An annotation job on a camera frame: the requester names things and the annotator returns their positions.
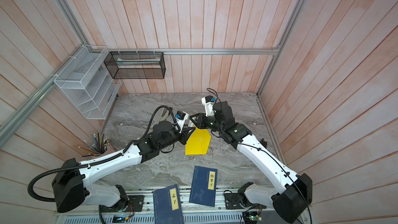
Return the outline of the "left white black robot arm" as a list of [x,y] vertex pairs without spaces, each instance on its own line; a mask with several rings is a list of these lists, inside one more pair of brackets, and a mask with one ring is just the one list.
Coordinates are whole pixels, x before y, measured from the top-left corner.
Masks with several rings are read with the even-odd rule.
[[[34,177],[28,184],[28,194],[38,201],[54,202],[59,213],[69,212],[81,205],[124,209],[129,199],[121,185],[103,187],[94,183],[116,171],[144,163],[160,153],[165,153],[165,148],[177,142],[185,145],[195,130],[188,113],[178,111],[173,114],[172,108],[168,106],[159,106],[157,110],[162,108],[169,112],[171,121],[149,124],[139,140],[129,141],[119,151],[82,162],[77,162],[74,158],[66,160],[60,168]],[[51,174],[55,175],[51,183],[53,198],[38,195],[34,191],[35,183]]]

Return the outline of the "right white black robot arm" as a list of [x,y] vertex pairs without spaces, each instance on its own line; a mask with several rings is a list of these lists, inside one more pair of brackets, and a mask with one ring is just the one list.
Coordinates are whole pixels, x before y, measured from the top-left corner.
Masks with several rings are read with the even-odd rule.
[[190,116],[193,125],[198,129],[218,132],[221,139],[249,158],[274,187],[270,190],[248,182],[239,190],[248,203],[271,207],[290,224],[309,210],[313,199],[313,181],[307,174],[297,174],[269,152],[264,140],[258,140],[245,125],[235,121],[226,101],[217,101],[209,95],[202,98],[202,104],[205,113]]

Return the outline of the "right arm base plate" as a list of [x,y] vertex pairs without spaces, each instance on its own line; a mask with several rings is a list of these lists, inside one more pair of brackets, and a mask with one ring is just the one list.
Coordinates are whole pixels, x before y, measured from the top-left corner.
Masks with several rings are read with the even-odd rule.
[[225,190],[223,192],[226,209],[245,209],[258,206],[267,209],[267,206],[250,202],[243,193]]

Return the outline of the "yellow envelope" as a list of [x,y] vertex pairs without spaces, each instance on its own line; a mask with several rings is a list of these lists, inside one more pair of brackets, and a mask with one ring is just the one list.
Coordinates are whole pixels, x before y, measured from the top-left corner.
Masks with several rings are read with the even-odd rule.
[[189,127],[195,127],[195,130],[187,140],[185,155],[206,155],[211,140],[209,130],[199,129],[193,123]]

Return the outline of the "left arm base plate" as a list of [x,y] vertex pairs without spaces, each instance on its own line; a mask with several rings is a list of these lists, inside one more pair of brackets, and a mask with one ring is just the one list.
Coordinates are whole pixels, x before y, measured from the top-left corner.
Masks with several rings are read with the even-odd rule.
[[111,207],[101,206],[102,213],[110,212],[141,212],[144,204],[144,195],[123,196]]

